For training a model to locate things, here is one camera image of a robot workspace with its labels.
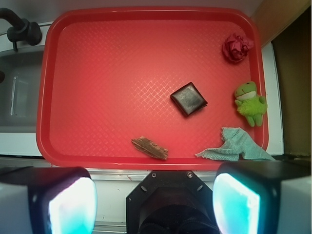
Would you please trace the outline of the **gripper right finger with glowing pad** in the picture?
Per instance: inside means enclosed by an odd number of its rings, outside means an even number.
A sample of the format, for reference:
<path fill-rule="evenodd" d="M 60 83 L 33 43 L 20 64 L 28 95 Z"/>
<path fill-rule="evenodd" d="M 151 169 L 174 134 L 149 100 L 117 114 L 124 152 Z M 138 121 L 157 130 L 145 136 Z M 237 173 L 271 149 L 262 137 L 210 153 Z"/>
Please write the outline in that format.
<path fill-rule="evenodd" d="M 224 162 L 213 184 L 213 209 L 222 234 L 310 234 L 311 163 Z"/>

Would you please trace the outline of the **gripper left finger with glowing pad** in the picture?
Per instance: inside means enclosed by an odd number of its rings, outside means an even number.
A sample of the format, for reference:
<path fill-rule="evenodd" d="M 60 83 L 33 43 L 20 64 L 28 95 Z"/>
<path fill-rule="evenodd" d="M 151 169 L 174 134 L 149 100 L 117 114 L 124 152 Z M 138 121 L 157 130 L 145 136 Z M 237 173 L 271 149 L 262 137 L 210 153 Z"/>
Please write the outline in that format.
<path fill-rule="evenodd" d="M 2 234 L 90 234 L 97 189 L 82 167 L 2 167 Z"/>

